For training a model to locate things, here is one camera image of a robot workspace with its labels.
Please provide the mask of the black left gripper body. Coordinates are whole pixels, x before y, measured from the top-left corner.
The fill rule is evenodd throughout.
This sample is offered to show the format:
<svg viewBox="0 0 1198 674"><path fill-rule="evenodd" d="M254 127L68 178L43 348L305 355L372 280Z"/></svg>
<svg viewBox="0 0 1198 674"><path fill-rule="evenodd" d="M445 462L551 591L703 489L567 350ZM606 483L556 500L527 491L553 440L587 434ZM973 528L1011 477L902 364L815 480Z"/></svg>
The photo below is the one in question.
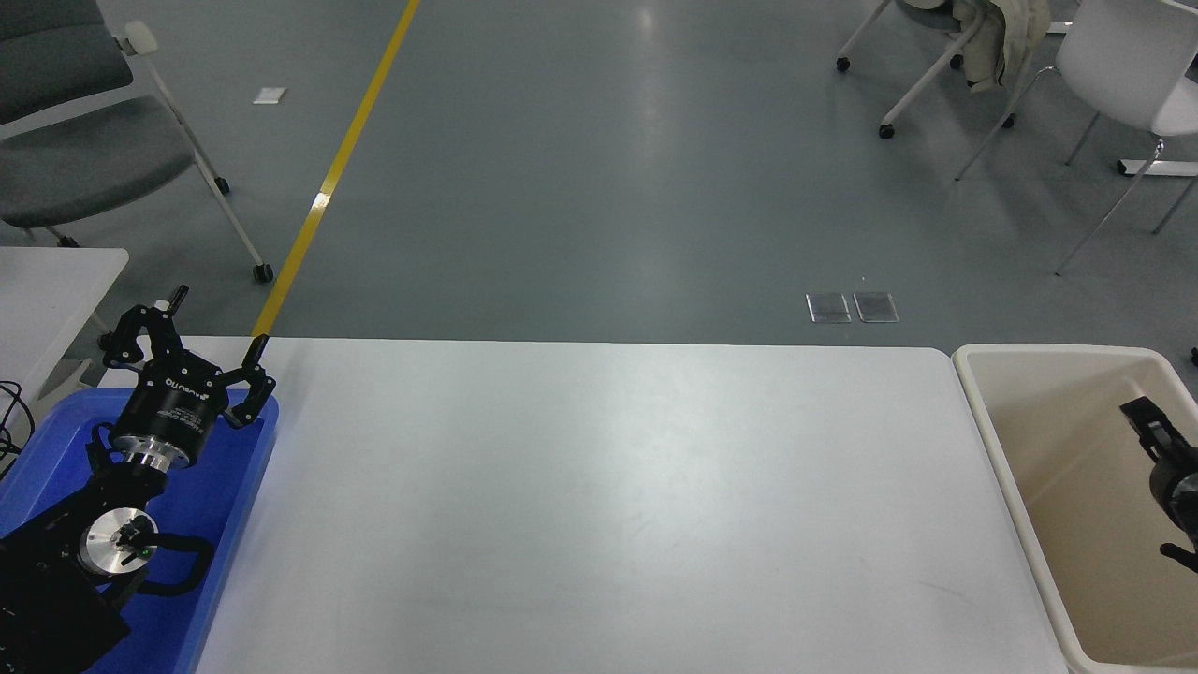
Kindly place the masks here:
<svg viewBox="0 0 1198 674"><path fill-rule="evenodd" d="M226 389L217 385L219 372L200 359L149 362L110 430L111 447L129 451L133 441L155 438L184 455L202 453L214 419L228 406Z"/></svg>

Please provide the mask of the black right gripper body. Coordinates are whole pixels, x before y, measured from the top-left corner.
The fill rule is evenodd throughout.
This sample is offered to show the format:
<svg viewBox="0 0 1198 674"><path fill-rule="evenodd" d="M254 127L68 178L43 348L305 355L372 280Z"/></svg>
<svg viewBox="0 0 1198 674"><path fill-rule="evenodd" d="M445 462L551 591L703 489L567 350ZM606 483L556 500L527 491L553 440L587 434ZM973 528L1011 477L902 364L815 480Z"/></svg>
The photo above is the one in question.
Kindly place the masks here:
<svg viewBox="0 0 1198 674"><path fill-rule="evenodd" d="M1157 449L1149 476L1152 499L1186 536L1194 536L1194 448L1166 448Z"/></svg>

